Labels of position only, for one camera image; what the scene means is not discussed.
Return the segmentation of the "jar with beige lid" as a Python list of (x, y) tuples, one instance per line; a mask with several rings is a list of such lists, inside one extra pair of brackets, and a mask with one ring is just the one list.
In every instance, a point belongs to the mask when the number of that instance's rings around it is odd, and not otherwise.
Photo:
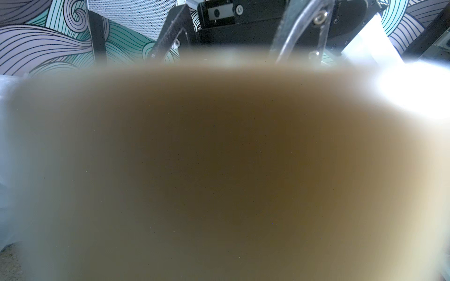
[(431, 281), (450, 242), (450, 71), (255, 51), (23, 80), (33, 281)]

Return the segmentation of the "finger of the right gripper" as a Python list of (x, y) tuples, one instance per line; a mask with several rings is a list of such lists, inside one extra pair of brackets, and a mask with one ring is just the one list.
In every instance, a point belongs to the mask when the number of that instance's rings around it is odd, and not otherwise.
[(313, 64), (320, 65), (334, 5), (335, 2), (330, 0), (289, 1), (275, 33), (269, 58), (276, 64), (286, 62), (299, 38), (312, 25), (319, 29), (319, 35), (316, 46), (308, 53), (308, 58)]
[(150, 60), (164, 60), (174, 43), (179, 41), (179, 52), (191, 51), (198, 44), (191, 11), (188, 5), (176, 6), (169, 10), (162, 30), (150, 53)]

